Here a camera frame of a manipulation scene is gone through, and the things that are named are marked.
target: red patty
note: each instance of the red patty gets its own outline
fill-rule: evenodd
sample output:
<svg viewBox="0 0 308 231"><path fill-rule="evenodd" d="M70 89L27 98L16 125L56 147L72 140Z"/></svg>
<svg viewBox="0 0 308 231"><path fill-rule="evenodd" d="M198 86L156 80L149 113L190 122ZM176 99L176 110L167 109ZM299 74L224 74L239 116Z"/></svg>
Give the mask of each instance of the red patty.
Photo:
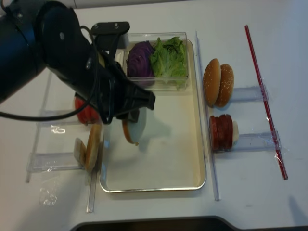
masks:
<svg viewBox="0 0 308 231"><path fill-rule="evenodd" d="M219 117L215 117L215 120L216 120L217 134L218 134L219 149L224 149L225 135L224 135L224 130L222 128L222 122Z"/></svg>
<svg viewBox="0 0 308 231"><path fill-rule="evenodd" d="M215 117L212 115L210 117L210 132L211 132L211 143L212 143L212 150L219 149L219 142L218 142L218 133L217 133L217 125Z"/></svg>
<svg viewBox="0 0 308 231"><path fill-rule="evenodd" d="M227 118L226 118L226 115L221 115L220 117L220 120L221 120L221 124L222 124L222 129L223 129L223 133L224 133L224 148L226 148L226 141L228 139L228 121L227 121Z"/></svg>
<svg viewBox="0 0 308 231"><path fill-rule="evenodd" d="M226 139L226 149L232 148L232 142L233 142L233 123L231 115L226 114L226 119L228 122L228 135Z"/></svg>

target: white tray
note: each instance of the white tray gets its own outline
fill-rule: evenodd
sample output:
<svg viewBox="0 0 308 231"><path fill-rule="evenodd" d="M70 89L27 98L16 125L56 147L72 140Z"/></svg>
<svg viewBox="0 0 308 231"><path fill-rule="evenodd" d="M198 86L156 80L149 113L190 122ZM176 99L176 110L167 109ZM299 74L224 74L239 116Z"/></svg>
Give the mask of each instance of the white tray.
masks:
<svg viewBox="0 0 308 231"><path fill-rule="evenodd" d="M104 128L100 184L108 193L196 190L206 180L193 45L188 41L189 78L186 90L154 91L153 111L139 146L129 144L122 123Z"/></svg>

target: black cable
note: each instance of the black cable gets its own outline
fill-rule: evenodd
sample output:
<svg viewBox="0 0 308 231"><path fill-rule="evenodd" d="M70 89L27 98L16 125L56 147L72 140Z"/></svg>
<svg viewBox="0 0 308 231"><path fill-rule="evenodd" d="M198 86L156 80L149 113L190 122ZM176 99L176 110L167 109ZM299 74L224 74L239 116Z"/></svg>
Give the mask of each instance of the black cable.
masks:
<svg viewBox="0 0 308 231"><path fill-rule="evenodd" d="M22 121L36 121L36 122L60 120L60 119L66 119L66 118L69 118L71 116L76 115L77 113L81 112L86 106L89 105L92 97L94 96L95 89L96 89L96 83L97 83L97 79L98 79L98 76L97 76L98 54L97 54L97 48L96 48L95 43L94 43L94 37L93 37L91 31L89 30L89 28L87 28L86 26L81 26L80 29L85 29L89 33L91 41L92 41L92 45L93 45L93 48L94 48L94 52L95 52L94 83L93 83L93 87L92 87L91 92L90 92L90 96L84 102L84 104L80 108L78 108L78 109L76 109L76 110L74 110L70 113L63 114L63 115L55 115L55 116L48 116L48 117L33 117L33 116L14 115L14 114L9 114L9 113L5 113L5 112L0 112L0 117L7 118L7 119L15 119L15 120L22 120Z"/></svg>
<svg viewBox="0 0 308 231"><path fill-rule="evenodd" d="M101 117L101 120L104 124L110 124L113 120L113 114L114 114L114 82L109 80L109 114L104 114L103 109L103 102L101 97L101 84L100 84L100 78L97 79L97 86L96 86L96 103L98 108L98 113Z"/></svg>

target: bottom bun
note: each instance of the bottom bun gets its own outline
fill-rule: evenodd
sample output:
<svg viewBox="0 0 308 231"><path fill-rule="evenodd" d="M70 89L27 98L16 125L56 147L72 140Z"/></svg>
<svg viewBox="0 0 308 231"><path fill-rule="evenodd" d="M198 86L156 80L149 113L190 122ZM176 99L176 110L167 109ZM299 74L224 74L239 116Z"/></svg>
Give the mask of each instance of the bottom bun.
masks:
<svg viewBox="0 0 308 231"><path fill-rule="evenodd" d="M129 143L138 144L146 125L146 110L145 107L139 109L137 123L122 121L124 136Z"/></svg>
<svg viewBox="0 0 308 231"><path fill-rule="evenodd" d="M101 130L102 126L100 124L92 125L88 139L87 153L86 153L85 169L87 172L92 172L92 170L94 169L98 154L98 148L100 146L100 141L101 141Z"/></svg>
<svg viewBox="0 0 308 231"><path fill-rule="evenodd" d="M81 139L75 139L74 157L81 166L86 164L86 146Z"/></svg>

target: food ingredient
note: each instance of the food ingredient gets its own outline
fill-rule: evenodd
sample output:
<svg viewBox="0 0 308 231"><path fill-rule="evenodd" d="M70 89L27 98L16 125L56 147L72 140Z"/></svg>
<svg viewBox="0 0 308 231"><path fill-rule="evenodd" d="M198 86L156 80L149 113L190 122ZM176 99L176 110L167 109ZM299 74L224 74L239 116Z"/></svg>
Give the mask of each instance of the food ingredient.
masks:
<svg viewBox="0 0 308 231"><path fill-rule="evenodd" d="M77 162L83 167L86 164L86 150L87 150L86 146L84 145L82 140L76 138L74 146L74 157L77 160Z"/></svg>
<svg viewBox="0 0 308 231"><path fill-rule="evenodd" d="M101 141L101 124L93 124L91 127L88 144L87 144L87 151L86 151L86 163L85 163L85 170L89 173L92 172L98 154L98 148Z"/></svg>
<svg viewBox="0 0 308 231"><path fill-rule="evenodd" d="M123 132L126 140L132 144L138 144L146 125L146 108L139 109L138 121L136 123L122 120Z"/></svg>
<svg viewBox="0 0 308 231"><path fill-rule="evenodd" d="M128 54L127 76L128 77L154 77L150 64L150 55L154 53L154 48L149 41L138 42ZM142 86L154 84L153 80L138 81Z"/></svg>
<svg viewBox="0 0 308 231"><path fill-rule="evenodd" d="M84 104L84 101L75 98L75 109L80 108ZM99 115L97 111L90 105L86 106L81 112L77 113L77 117L82 124L93 124L99 121Z"/></svg>
<svg viewBox="0 0 308 231"><path fill-rule="evenodd" d="M229 150L239 139L239 131L236 121L232 122L230 115L220 117L213 115L209 120L212 150Z"/></svg>
<svg viewBox="0 0 308 231"><path fill-rule="evenodd" d="M160 38L154 45L150 63L155 77L185 77L186 50L179 37L173 37L162 43Z"/></svg>
<svg viewBox="0 0 308 231"><path fill-rule="evenodd" d="M229 102L233 92L234 74L233 70L228 64L223 64L221 68L220 88L215 106L224 107Z"/></svg>
<svg viewBox="0 0 308 231"><path fill-rule="evenodd" d="M216 107L226 106L232 96L233 86L234 74L230 65L220 66L218 59L211 60L203 75L207 104Z"/></svg>
<svg viewBox="0 0 308 231"><path fill-rule="evenodd" d="M217 100L220 88L221 69L218 59L213 59L207 65L203 75L203 87L205 100L209 106L213 106Z"/></svg>

